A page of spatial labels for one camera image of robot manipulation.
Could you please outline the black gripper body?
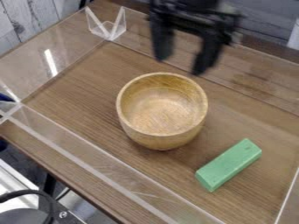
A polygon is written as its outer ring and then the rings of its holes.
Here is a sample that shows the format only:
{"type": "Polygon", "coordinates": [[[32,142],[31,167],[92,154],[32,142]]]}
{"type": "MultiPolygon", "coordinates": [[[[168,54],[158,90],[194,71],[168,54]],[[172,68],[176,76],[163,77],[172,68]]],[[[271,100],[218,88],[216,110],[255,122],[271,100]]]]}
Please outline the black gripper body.
{"type": "Polygon", "coordinates": [[[150,0],[150,12],[170,26],[188,32],[214,29],[226,45],[239,38],[242,13],[223,0],[150,0]]]}

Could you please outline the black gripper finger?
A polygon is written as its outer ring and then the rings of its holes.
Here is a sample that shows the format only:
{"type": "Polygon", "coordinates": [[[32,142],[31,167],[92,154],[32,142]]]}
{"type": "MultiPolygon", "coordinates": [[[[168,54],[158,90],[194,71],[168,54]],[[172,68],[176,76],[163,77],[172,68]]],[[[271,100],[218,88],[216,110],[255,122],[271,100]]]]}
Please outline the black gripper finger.
{"type": "Polygon", "coordinates": [[[206,31],[202,34],[202,40],[202,50],[196,55],[191,69],[194,75],[203,74],[206,70],[215,65],[223,47],[223,41],[216,31],[206,31]]]}
{"type": "Polygon", "coordinates": [[[174,53],[174,29],[168,23],[158,18],[150,20],[154,57],[166,60],[174,53]]]}

